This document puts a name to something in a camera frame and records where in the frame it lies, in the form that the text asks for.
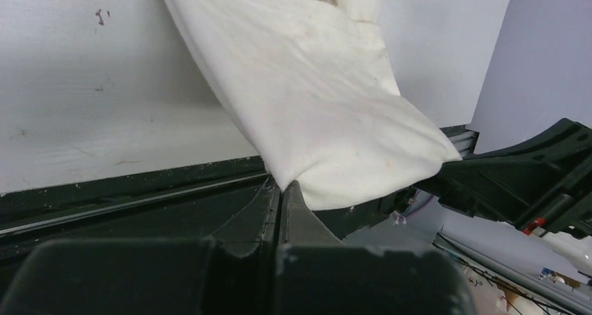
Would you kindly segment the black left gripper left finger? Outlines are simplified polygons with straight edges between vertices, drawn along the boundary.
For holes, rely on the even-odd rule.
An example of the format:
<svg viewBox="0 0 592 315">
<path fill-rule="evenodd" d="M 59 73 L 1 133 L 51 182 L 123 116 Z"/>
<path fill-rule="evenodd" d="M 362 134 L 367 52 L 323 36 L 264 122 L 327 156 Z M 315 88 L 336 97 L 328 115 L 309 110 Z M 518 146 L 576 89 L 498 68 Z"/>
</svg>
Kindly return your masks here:
<svg viewBox="0 0 592 315">
<path fill-rule="evenodd" d="M 268 314 L 279 230 L 281 190 L 272 177 L 251 201 L 213 233 L 209 314 Z"/>
</svg>

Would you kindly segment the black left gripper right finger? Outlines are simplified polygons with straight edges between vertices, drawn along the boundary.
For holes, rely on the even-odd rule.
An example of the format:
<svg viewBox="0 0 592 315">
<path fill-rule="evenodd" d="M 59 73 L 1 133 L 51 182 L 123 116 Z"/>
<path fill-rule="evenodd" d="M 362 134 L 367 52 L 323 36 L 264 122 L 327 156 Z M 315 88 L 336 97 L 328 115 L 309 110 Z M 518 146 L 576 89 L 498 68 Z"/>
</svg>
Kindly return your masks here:
<svg viewBox="0 0 592 315">
<path fill-rule="evenodd" d="M 290 183 L 281 199 L 276 256 L 315 258 L 344 248 L 345 244 L 307 207 L 299 182 Z"/>
</svg>

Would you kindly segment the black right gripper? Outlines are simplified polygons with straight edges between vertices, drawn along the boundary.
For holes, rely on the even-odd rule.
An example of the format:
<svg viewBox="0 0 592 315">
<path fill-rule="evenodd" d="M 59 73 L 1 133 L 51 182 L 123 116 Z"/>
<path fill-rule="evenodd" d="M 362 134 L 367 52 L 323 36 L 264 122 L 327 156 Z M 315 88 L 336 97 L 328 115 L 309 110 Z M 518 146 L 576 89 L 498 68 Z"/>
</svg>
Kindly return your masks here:
<svg viewBox="0 0 592 315">
<path fill-rule="evenodd" d="M 444 163 L 417 189 L 468 217 L 591 235 L 591 129 L 563 118 L 517 145 Z"/>
</svg>

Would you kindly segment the cream white t shirt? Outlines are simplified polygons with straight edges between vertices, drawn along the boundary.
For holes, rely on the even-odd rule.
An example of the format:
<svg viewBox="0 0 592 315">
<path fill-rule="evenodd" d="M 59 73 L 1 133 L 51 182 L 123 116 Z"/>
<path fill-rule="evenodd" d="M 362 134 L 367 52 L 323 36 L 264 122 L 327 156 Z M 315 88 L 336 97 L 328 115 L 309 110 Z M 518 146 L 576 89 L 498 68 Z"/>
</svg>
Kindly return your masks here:
<svg viewBox="0 0 592 315">
<path fill-rule="evenodd" d="M 335 210 L 460 155 L 399 91 L 382 0 L 164 0 L 191 56 L 282 190 Z"/>
</svg>

